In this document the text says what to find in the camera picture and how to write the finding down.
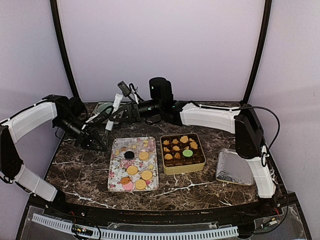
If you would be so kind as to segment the metal serving tongs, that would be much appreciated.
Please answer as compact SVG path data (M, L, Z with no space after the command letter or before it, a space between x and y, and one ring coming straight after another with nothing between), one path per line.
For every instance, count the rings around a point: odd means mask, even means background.
M114 97L113 105L112 105L113 109L110 112L110 116L119 109L120 103L121 103L123 97L124 97L124 95L122 93L116 93L116 95ZM113 126L114 126L114 122L108 119L106 122L106 126L104 128L104 134L103 134L103 138L102 138L102 141L106 147L109 146L109 138L110 138L110 134L113 129Z

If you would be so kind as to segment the black sandwich cookie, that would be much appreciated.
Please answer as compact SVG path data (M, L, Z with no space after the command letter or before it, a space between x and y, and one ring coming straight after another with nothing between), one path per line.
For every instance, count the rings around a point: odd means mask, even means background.
M132 159L135 158L135 153L134 153L133 151L126 151L126 152L124 153L124 158L125 158L126 160L132 160Z

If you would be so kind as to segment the brown round cookie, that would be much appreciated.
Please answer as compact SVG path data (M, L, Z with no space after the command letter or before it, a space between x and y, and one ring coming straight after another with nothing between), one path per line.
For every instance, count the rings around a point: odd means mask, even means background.
M167 153L167 154L164 155L164 159L165 159L166 161L169 161L169 160L172 160L172 159L173 159L173 156L172 156L170 153Z

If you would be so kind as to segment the green macaron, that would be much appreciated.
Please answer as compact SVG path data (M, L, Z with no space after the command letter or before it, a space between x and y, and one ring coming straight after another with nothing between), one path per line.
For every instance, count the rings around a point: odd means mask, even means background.
M182 155L183 155L184 157L186 157L186 158L192 157L193 154L194 154L193 151L190 150L190 149L185 149L185 150L182 151Z

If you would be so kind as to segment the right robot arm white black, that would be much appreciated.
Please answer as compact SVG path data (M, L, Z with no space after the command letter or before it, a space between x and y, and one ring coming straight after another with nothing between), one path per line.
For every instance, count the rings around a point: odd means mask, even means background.
M276 181L268 167L268 153L264 130L255 112L257 107L209 106L194 101L174 100L171 82L163 77L149 80L150 100L138 97L123 106L115 105L109 120L133 124L144 117L160 115L161 119L176 126L200 126L218 129L235 135L235 151L248 163L263 199L255 205L255 213L266 217L275 208L271 199L276 192Z

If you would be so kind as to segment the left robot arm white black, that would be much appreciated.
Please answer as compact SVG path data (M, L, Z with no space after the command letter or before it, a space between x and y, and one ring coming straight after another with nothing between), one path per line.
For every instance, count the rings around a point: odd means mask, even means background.
M16 183L29 194L41 197L51 203L51 210L60 218L67 218L71 213L70 206L62 199L63 194L43 179L40 168L41 161L32 160L31 168L23 161L32 157L48 158L53 153L50 141L53 140L52 130L45 127L53 126L69 134L74 144L86 150L106 151L95 127L107 120L113 111L107 107L88 120L81 119L87 113L86 106L78 97L68 98L62 95L48 95L39 102L19 111L0 122L0 179L6 184Z

